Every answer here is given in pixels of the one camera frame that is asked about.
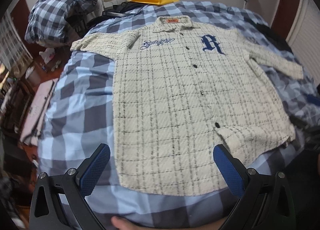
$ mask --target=shirt collar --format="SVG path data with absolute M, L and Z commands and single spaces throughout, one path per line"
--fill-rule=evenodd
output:
M 194 23 L 189 16 L 161 16 L 158 17 L 155 24 L 155 28 L 153 29 L 153 33 L 161 32 L 161 31 L 172 31 L 174 29 L 183 29 L 183 28 L 198 28 L 198 25 Z

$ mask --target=metal screw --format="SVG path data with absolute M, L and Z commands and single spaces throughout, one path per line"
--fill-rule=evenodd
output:
M 283 172 L 279 172 L 279 173 L 278 173 L 278 176 L 279 176 L 280 178 L 284 178 L 284 177 L 285 177 L 285 175 L 284 175 Z
M 46 174 L 45 172 L 41 172 L 41 173 L 39 174 L 39 178 L 44 178 L 46 175 L 47 175 L 47 174 Z
M 249 173 L 250 175 L 254 175 L 254 174 L 257 173 L 257 171 L 256 171 L 255 169 L 253 169 L 253 168 L 250 168 L 250 169 L 248 169 L 248 173 Z
M 69 175 L 73 175 L 73 174 L 75 174 L 75 173 L 76 173 L 76 169 L 73 169 L 73 168 L 72 168 L 72 169 L 69 169 L 69 170 L 68 170 L 68 174 L 69 174 Z

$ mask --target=blue embroidered text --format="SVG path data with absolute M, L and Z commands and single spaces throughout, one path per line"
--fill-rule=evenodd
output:
M 172 39 L 172 38 L 169 38 L 169 39 L 161 39 L 161 40 L 154 40 L 154 41 L 151 41 L 151 40 L 146 41 L 146 40 L 145 40 L 145 42 L 142 44 L 142 46 L 140 47 L 140 49 L 143 50 L 143 49 L 146 49 L 146 48 L 148 48 L 148 47 L 150 47 L 151 45 L 154 45 L 154 44 L 156 44 L 157 46 L 159 46 L 159 45 L 163 45 L 164 43 L 171 43 L 171 42 L 173 42 L 173 41 L 174 41 L 174 39 Z

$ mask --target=yellow paper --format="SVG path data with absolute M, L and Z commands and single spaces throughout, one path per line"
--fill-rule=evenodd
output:
M 179 0 L 128 0 L 129 2 L 139 2 L 139 3 L 148 3 L 154 5 L 165 5 L 173 2 L 178 2 Z

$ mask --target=embroidered script logo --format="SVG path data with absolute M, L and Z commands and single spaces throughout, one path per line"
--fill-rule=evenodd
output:
M 141 50 L 144 50 L 148 47 L 150 47 L 151 45 L 154 45 L 156 44 L 157 46 L 159 45 L 163 45 L 164 43 L 171 43 L 173 42 L 174 39 L 172 38 L 169 38 L 169 39 L 161 39 L 161 40 L 154 40 L 154 41 L 151 41 L 151 40 L 145 40 L 144 43 L 142 44 L 142 46 L 140 47 Z
M 220 49 L 220 47 L 219 47 L 219 44 L 220 44 L 220 43 L 218 43 L 218 42 L 216 41 L 215 36 L 205 35 L 205 36 L 201 37 L 201 41 L 202 41 L 202 43 L 205 44 L 205 47 L 202 49 L 204 52 L 206 51 L 206 49 L 207 49 L 207 50 L 213 50 L 213 49 L 217 48 L 217 51 L 218 51 L 220 54 L 225 55 L 225 54 L 221 51 L 221 49 Z

